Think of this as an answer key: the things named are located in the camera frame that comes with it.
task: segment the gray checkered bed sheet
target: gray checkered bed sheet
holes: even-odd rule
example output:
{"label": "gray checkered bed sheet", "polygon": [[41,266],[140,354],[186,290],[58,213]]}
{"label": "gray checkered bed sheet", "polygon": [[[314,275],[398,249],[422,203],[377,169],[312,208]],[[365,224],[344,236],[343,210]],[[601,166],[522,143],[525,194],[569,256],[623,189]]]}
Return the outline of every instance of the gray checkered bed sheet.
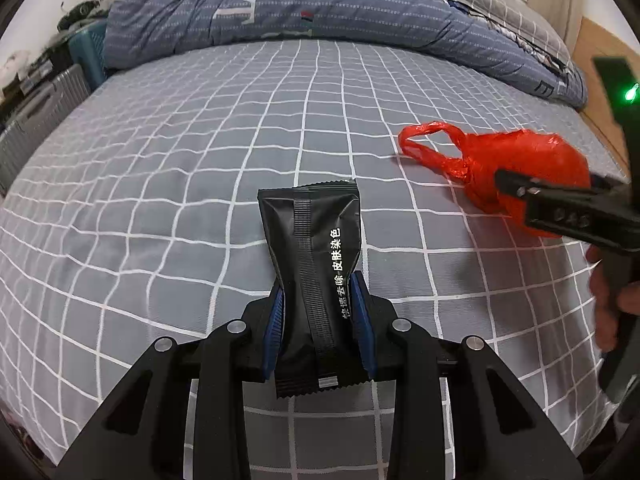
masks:
{"label": "gray checkered bed sheet", "polygon": [[[0,210],[0,395],[59,460],[153,339],[201,338],[268,293],[258,188],[356,178],[370,291],[433,335],[485,338],[579,452],[613,409],[596,384],[585,247],[526,235],[401,155],[402,127],[431,120],[558,132],[618,173],[571,108],[384,46],[233,44],[109,79]],[[444,134],[430,142],[456,152]],[[393,383],[282,400],[247,384],[245,404],[254,478],[383,478]]]}

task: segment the gray suitcase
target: gray suitcase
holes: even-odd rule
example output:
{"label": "gray suitcase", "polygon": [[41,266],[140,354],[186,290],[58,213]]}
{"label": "gray suitcase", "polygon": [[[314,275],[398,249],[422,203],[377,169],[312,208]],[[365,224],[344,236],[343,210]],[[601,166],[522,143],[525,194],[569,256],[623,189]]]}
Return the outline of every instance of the gray suitcase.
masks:
{"label": "gray suitcase", "polygon": [[44,83],[16,111],[0,135],[0,193],[5,196],[31,155],[90,90],[75,64]]}

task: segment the green light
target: green light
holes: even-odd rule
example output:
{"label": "green light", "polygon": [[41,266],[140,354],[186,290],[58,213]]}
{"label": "green light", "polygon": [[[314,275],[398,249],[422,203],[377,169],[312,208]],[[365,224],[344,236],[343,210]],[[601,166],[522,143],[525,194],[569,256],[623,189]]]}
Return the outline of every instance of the green light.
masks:
{"label": "green light", "polygon": [[630,103],[635,101],[636,97],[638,96],[638,88],[640,88],[640,83],[636,83],[629,90],[627,90],[625,93],[625,99]]}

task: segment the finger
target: finger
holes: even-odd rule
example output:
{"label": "finger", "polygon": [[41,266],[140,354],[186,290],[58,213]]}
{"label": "finger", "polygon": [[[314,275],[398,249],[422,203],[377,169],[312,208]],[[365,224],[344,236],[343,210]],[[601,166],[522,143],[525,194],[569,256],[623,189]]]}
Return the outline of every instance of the finger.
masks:
{"label": "finger", "polygon": [[609,285],[604,277],[602,265],[596,266],[589,278],[589,290],[596,298],[596,303],[601,306],[607,306],[609,303]]}
{"label": "finger", "polygon": [[603,352],[611,352],[618,342],[618,316],[603,304],[596,303],[593,312],[596,322],[596,345]]}
{"label": "finger", "polygon": [[584,257],[590,264],[597,264],[602,259],[602,252],[600,251],[599,247],[592,245],[589,246],[589,249],[587,249]]}
{"label": "finger", "polygon": [[618,308],[622,312],[640,316],[640,282],[630,283],[620,291]]}

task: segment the black sachet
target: black sachet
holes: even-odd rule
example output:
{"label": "black sachet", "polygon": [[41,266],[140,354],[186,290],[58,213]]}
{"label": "black sachet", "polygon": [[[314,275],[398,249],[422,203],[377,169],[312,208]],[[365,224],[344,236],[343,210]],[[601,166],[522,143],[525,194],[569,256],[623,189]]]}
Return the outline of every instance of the black sachet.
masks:
{"label": "black sachet", "polygon": [[261,189],[258,204],[284,292],[277,396],[367,381],[351,323],[349,280],[360,256],[355,181]]}

